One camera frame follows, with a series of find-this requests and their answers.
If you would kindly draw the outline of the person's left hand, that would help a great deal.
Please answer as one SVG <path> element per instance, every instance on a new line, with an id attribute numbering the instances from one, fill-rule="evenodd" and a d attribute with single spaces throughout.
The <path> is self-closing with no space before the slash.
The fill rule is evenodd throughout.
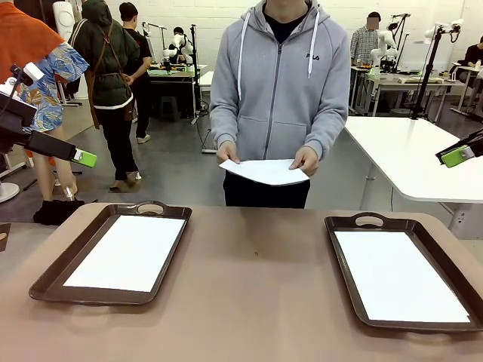
<path id="1" fill-rule="evenodd" d="M 303 146 L 297 151 L 289 169 L 300 169 L 307 176 L 313 176 L 318 171 L 318 163 L 319 159 L 316 152 L 308 146 Z"/>

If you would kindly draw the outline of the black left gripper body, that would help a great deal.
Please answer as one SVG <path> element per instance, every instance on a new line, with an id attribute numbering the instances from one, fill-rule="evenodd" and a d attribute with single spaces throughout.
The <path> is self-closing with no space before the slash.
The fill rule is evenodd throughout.
<path id="1" fill-rule="evenodd" d="M 1 92 L 1 153 L 9 153 L 13 145 L 25 146 L 29 142 L 36 111 L 36 107 Z"/>

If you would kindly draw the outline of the person's right hand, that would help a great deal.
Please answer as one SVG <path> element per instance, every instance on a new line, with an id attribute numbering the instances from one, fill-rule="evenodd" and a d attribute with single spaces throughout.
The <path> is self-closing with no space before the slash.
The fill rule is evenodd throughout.
<path id="1" fill-rule="evenodd" d="M 222 164 L 227 160 L 235 162 L 236 164 L 240 163 L 240 159 L 237 155 L 236 144 L 231 141 L 223 142 L 217 150 L 217 163 Z"/>

